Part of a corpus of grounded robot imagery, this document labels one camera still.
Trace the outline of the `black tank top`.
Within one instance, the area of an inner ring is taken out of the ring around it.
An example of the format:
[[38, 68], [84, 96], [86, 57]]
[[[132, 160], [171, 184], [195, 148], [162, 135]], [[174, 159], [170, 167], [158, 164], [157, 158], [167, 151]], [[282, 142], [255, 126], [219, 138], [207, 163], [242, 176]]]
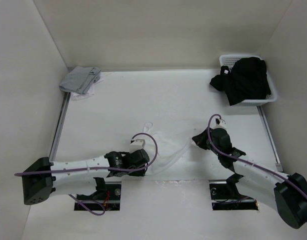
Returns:
[[241, 58], [232, 68], [222, 66], [220, 74], [209, 84], [217, 91], [225, 92], [230, 106], [245, 100], [265, 100], [272, 93], [266, 62], [258, 57]]

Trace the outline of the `white plastic basket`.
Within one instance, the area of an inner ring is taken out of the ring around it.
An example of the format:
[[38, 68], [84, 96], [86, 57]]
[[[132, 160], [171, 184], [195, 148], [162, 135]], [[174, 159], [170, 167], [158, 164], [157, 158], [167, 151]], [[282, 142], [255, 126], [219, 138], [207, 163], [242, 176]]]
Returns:
[[[247, 53], [240, 53], [240, 54], [223, 54], [219, 57], [219, 63], [220, 66], [227, 66], [229, 67], [230, 70], [232, 70], [233, 66], [235, 63], [243, 58], [259, 58], [263, 60], [260, 56], [258, 55], [252, 55], [252, 54], [247, 54]], [[254, 106], [254, 107], [259, 107], [267, 103], [272, 103], [275, 102], [278, 99], [278, 93], [274, 84], [274, 81], [272, 80], [272, 77], [270, 75], [270, 72], [266, 72], [267, 75], [267, 82], [268, 86], [270, 88], [271, 94], [267, 95], [265, 99], [246, 99], [238, 104], [236, 106]]]

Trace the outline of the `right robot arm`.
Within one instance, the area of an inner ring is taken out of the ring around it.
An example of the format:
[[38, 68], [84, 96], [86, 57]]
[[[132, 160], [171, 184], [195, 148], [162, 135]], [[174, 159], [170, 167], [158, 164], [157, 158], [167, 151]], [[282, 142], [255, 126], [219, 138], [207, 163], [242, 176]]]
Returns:
[[301, 174], [290, 175], [253, 162], [245, 152], [233, 147], [223, 128], [207, 128], [192, 140], [197, 147], [212, 151], [220, 164], [233, 173], [226, 179], [229, 197], [242, 195], [260, 201], [294, 229], [307, 223], [307, 181]]

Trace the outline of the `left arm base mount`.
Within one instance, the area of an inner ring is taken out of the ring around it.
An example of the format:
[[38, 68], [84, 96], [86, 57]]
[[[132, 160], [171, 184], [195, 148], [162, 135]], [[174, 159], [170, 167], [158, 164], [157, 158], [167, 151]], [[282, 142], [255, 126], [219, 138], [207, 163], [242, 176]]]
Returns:
[[121, 209], [121, 182], [105, 182], [104, 178], [95, 177], [95, 186], [91, 187], [90, 194], [75, 196], [75, 211], [87, 211], [94, 215], [103, 215], [108, 211]]

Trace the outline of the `white tank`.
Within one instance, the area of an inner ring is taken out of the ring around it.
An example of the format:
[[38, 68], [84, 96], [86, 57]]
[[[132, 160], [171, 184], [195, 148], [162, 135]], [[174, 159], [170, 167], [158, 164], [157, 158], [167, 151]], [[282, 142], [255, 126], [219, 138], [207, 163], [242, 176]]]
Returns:
[[86, 98], [92, 97], [95, 94], [96, 85], [101, 83], [101, 82], [103, 82], [103, 81], [104, 81], [104, 79], [100, 79], [97, 82], [94, 82], [90, 86], [89, 90], [86, 93], [78, 94], [78, 93], [72, 92], [70, 94], [70, 99], [72, 101], [78, 101], [78, 100], [82, 100], [82, 99], [86, 99]]
[[151, 135], [158, 146], [157, 157], [146, 172], [147, 176], [154, 176], [170, 168], [185, 154], [191, 146], [195, 129], [187, 128], [185, 124], [161, 128], [152, 122], [146, 122], [143, 132]]

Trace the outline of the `folded grey tank top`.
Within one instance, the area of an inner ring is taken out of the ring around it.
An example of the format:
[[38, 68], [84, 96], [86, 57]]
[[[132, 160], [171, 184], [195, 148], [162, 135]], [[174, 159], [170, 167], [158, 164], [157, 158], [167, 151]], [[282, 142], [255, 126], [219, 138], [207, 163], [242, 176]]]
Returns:
[[63, 92], [86, 94], [100, 80], [101, 71], [98, 67], [77, 66], [64, 77], [59, 88]]

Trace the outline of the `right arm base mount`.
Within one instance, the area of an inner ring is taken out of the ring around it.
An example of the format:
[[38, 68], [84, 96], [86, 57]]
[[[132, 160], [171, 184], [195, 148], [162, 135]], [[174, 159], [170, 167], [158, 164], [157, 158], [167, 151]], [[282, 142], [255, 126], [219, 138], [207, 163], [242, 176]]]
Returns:
[[236, 187], [241, 175], [234, 173], [226, 180], [209, 182], [211, 207], [214, 211], [258, 211], [258, 202], [246, 195], [240, 194]]

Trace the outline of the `folded white tank top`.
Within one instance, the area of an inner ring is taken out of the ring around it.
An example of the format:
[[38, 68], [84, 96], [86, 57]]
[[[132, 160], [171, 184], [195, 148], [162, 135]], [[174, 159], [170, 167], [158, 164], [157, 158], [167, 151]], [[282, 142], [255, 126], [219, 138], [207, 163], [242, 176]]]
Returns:
[[92, 97], [95, 94], [96, 85], [101, 83], [101, 82], [103, 82], [103, 81], [104, 81], [104, 79], [100, 79], [97, 82], [94, 82], [90, 86], [89, 90], [86, 93], [78, 94], [78, 93], [72, 92], [70, 94], [70, 99], [72, 101], [78, 101], [78, 100], [82, 100], [82, 99], [86, 99], [86, 98]]

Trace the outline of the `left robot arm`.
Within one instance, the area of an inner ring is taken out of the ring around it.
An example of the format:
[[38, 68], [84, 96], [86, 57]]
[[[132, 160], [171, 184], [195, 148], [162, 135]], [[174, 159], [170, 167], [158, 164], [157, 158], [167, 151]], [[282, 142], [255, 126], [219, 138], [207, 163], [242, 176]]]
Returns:
[[19, 173], [23, 202], [36, 205], [57, 195], [85, 195], [101, 199], [108, 178], [143, 177], [150, 158], [144, 149], [132, 153], [111, 151], [99, 157], [73, 162], [42, 157]]

